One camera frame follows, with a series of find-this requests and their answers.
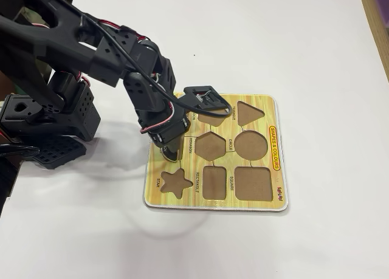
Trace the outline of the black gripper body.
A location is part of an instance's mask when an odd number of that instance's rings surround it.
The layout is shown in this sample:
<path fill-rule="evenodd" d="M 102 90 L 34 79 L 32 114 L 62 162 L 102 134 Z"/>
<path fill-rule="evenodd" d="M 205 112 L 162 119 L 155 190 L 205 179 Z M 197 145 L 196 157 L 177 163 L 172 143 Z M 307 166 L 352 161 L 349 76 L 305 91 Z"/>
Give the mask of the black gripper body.
<path fill-rule="evenodd" d="M 183 136 L 190 127 L 187 111 L 171 101 L 162 100 L 160 111 L 138 110 L 140 133 L 147 134 L 157 146 L 166 146 Z"/>

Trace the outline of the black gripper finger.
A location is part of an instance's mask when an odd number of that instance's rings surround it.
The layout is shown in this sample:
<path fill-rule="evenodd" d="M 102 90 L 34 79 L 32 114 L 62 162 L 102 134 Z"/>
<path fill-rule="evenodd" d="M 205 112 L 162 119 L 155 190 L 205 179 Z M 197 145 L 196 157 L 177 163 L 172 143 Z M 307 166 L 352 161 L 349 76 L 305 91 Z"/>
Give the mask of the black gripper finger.
<path fill-rule="evenodd" d="M 183 136 L 177 137 L 171 142 L 171 152 L 173 154 L 173 160 L 181 160 L 182 159 L 183 147 L 184 147 L 184 137 Z"/>
<path fill-rule="evenodd" d="M 167 145 L 160 148 L 160 153 L 167 161 L 175 162 L 175 152 L 171 151 Z"/>

